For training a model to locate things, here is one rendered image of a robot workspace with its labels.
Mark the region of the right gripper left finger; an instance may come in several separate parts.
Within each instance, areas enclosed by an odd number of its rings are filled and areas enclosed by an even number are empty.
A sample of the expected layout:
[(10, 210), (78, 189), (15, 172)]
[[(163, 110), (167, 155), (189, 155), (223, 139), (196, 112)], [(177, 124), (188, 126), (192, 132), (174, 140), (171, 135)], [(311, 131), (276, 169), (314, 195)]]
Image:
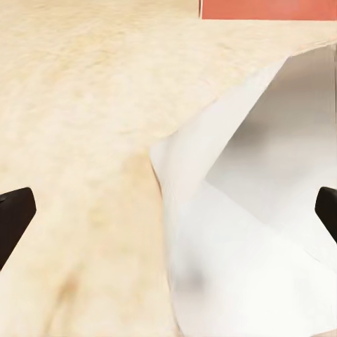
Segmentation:
[(31, 187), (0, 194), (0, 270), (36, 213)]

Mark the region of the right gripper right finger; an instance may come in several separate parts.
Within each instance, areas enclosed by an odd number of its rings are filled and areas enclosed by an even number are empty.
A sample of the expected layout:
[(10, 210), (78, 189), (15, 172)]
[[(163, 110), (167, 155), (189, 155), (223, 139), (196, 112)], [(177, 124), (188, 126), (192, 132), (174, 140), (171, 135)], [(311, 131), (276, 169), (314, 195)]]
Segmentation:
[(337, 243), (337, 190), (321, 187), (317, 194), (315, 213)]

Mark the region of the paper coffee filter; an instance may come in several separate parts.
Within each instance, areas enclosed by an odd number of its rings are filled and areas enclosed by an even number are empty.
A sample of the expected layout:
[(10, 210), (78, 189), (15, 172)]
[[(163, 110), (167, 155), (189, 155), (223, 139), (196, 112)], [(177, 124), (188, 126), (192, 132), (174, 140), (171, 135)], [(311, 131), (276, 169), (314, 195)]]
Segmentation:
[(183, 337), (337, 329), (337, 44), (239, 85), (150, 146), (168, 290)]

